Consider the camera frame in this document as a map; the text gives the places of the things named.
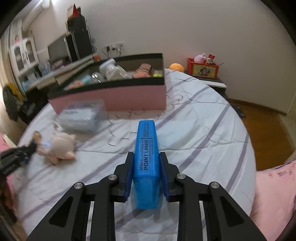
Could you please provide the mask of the black computer tower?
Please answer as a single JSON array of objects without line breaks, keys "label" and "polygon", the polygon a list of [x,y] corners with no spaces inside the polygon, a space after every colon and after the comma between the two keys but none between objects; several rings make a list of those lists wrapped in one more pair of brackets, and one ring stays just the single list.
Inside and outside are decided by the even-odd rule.
[{"label": "black computer tower", "polygon": [[74,49],[78,59],[82,59],[93,53],[86,21],[82,15],[74,16],[70,20],[67,20],[67,30],[73,39]]}]

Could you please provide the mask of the teal round case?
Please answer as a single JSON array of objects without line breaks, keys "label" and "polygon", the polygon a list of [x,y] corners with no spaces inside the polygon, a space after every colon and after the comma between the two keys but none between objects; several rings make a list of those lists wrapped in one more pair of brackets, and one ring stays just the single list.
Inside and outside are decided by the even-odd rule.
[{"label": "teal round case", "polygon": [[82,85],[92,85],[94,84],[94,79],[90,75],[85,75],[80,79]]}]

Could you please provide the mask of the white air conditioner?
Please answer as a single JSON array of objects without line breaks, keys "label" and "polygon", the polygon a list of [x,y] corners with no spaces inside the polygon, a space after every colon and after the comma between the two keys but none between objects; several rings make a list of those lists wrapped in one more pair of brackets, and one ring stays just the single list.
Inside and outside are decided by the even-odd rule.
[{"label": "white air conditioner", "polygon": [[50,7],[50,0],[42,0],[39,1],[33,9],[28,13],[28,15],[24,18],[22,24],[22,30],[27,31],[30,25],[34,22],[34,20],[38,17],[38,15],[45,9]]}]

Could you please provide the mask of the dark jacket on chair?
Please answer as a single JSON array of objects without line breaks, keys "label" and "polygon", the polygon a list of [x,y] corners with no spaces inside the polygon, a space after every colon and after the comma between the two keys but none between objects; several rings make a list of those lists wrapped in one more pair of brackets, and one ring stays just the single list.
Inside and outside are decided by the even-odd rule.
[{"label": "dark jacket on chair", "polygon": [[17,122],[20,110],[26,98],[20,93],[15,85],[9,83],[3,88],[3,100],[9,119]]}]

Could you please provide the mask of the pink plush in crate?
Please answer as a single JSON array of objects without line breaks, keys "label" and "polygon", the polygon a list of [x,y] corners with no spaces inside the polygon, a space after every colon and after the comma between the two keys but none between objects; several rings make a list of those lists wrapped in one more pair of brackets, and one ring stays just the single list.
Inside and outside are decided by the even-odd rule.
[{"label": "pink plush in crate", "polygon": [[206,54],[203,53],[203,54],[199,54],[197,55],[195,58],[194,58],[194,62],[195,63],[199,63],[199,64],[203,64],[204,61],[206,60]]}]

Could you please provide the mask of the red crate with picture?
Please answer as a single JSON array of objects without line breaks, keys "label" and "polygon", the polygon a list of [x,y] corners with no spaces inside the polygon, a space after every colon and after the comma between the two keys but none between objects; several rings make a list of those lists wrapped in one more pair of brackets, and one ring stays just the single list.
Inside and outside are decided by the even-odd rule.
[{"label": "red crate with picture", "polygon": [[196,63],[193,58],[187,58],[187,72],[194,77],[216,79],[219,66],[216,64]]}]

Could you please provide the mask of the black floor scale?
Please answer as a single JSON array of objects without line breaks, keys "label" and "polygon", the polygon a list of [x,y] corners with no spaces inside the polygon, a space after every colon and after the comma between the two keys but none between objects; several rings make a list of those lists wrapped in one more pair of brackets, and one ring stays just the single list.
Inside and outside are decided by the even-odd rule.
[{"label": "black floor scale", "polygon": [[233,107],[233,109],[236,111],[236,113],[239,115],[240,118],[246,118],[246,115],[244,114],[240,106],[236,104],[231,104],[231,106]]}]

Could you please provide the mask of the pink pig doll figure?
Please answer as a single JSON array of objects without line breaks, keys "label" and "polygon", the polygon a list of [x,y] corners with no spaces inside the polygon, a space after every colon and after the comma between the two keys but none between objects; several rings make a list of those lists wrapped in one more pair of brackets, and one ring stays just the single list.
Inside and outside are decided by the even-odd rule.
[{"label": "pink pig doll figure", "polygon": [[63,160],[74,160],[76,136],[64,132],[58,132],[48,142],[42,142],[42,136],[38,131],[33,134],[32,140],[36,142],[36,152],[45,157],[47,162],[57,166]]}]

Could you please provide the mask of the orange octopus plush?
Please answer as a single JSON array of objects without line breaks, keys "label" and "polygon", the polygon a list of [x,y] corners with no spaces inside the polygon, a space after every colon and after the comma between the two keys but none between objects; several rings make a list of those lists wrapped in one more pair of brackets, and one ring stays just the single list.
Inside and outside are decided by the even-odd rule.
[{"label": "orange octopus plush", "polygon": [[179,63],[173,63],[169,66],[170,70],[184,72],[184,67]]}]

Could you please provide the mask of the yellow point liner highlighter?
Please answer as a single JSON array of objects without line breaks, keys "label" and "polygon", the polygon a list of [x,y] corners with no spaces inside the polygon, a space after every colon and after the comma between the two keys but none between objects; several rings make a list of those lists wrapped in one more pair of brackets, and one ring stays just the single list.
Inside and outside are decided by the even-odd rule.
[{"label": "yellow point liner highlighter", "polygon": [[155,70],[154,74],[152,75],[154,78],[156,77],[163,77],[163,72],[161,70]]}]

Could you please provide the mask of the red white calendar stand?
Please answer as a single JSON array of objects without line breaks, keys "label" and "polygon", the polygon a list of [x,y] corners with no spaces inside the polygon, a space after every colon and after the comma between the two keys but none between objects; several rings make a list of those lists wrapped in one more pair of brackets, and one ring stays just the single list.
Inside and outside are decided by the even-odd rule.
[{"label": "red white calendar stand", "polygon": [[75,4],[71,5],[67,9],[67,19],[70,20],[71,18],[77,17],[81,15],[81,8],[76,6]]}]

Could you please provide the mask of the white handheld device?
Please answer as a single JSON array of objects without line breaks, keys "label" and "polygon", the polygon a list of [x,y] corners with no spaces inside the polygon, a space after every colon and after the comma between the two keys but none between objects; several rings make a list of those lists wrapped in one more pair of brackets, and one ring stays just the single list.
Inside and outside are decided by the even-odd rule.
[{"label": "white handheld device", "polygon": [[113,58],[108,59],[99,66],[100,74],[108,81],[121,80],[129,78],[127,72]]}]

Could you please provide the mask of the white striped bed quilt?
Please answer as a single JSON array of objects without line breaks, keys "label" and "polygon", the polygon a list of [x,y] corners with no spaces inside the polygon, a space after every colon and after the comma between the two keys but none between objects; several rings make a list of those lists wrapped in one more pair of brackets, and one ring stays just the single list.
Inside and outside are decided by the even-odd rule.
[{"label": "white striped bed quilt", "polygon": [[159,152],[196,182],[216,181],[250,214],[255,195],[255,155],[233,107],[202,81],[165,70],[166,109],[111,111],[76,150],[55,166],[34,154],[17,174],[18,216],[31,233],[76,182],[92,184],[114,172],[133,152],[141,169]]}]

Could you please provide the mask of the pink black storage box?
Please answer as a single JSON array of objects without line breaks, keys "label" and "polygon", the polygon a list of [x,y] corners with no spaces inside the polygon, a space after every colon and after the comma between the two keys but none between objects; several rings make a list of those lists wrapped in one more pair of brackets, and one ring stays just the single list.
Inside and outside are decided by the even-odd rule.
[{"label": "pink black storage box", "polygon": [[[60,113],[71,102],[95,99],[102,99],[108,111],[166,109],[163,54],[123,56],[117,57],[115,61],[127,72],[129,78],[108,81],[99,73],[103,60],[89,64],[48,93],[48,101],[55,112]],[[133,71],[142,63],[150,64],[154,71],[161,70],[163,77],[133,78]],[[90,75],[95,83],[82,85],[80,79],[85,75]]]}]

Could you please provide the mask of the black computer monitor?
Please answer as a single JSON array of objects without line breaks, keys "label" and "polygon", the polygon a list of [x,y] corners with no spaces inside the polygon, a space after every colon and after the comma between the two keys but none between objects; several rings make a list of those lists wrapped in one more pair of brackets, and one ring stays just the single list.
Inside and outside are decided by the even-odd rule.
[{"label": "black computer monitor", "polygon": [[54,64],[60,60],[71,62],[72,59],[67,47],[66,35],[62,35],[48,45],[49,63]]}]

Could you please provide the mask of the clear plastic wipes pack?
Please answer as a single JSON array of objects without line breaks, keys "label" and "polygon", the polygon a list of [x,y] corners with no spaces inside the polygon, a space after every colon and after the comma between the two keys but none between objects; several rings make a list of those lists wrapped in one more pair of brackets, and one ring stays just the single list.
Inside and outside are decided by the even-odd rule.
[{"label": "clear plastic wipes pack", "polygon": [[57,116],[59,126],[66,132],[96,132],[106,119],[102,99],[75,101],[68,104]]}]

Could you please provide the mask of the rose gold metallic cylinder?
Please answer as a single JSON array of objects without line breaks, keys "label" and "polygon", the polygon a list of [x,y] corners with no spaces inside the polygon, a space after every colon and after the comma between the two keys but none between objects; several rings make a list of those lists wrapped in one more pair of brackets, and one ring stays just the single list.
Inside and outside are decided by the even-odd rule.
[{"label": "rose gold metallic cylinder", "polygon": [[133,78],[148,78],[153,77],[154,69],[150,64],[142,63],[135,71],[133,71]]}]

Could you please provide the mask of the blue point liner highlighter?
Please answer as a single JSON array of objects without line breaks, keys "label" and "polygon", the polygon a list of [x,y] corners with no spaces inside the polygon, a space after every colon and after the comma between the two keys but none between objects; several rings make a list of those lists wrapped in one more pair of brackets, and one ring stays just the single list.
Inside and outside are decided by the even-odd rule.
[{"label": "blue point liner highlighter", "polygon": [[138,123],[133,186],[137,209],[155,209],[161,194],[159,148],[153,120]]}]

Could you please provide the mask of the white wall power strip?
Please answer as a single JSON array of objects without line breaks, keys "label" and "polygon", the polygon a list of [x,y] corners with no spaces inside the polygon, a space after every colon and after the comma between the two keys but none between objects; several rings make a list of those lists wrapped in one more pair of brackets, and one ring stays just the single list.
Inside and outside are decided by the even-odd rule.
[{"label": "white wall power strip", "polygon": [[102,48],[102,51],[122,51],[124,49],[124,42],[117,42],[114,44],[106,45]]}]

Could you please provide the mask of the white glass door cabinet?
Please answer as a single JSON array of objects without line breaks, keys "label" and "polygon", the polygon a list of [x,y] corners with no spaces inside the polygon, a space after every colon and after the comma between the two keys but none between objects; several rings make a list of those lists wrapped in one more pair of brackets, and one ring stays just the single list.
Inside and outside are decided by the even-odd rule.
[{"label": "white glass door cabinet", "polygon": [[21,40],[10,47],[11,65],[16,77],[38,65],[39,60],[35,48],[34,38]]}]

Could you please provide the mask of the white desk with drawers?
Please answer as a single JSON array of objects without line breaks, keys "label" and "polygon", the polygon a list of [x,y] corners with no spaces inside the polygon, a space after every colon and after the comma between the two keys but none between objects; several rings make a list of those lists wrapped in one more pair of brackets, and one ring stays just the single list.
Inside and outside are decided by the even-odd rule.
[{"label": "white desk with drawers", "polygon": [[87,57],[84,57],[76,62],[73,62],[71,64],[68,64],[66,66],[62,66],[56,70],[51,71],[50,73],[46,74],[45,76],[42,76],[40,78],[37,78],[36,80],[27,80],[24,84],[22,84],[22,92],[26,93],[34,88],[41,89],[43,87],[46,87],[48,85],[51,85],[53,83],[56,83],[56,77],[59,77],[61,75],[70,73],[74,69],[82,66],[85,63],[92,63],[94,62],[94,54],[91,54]]}]

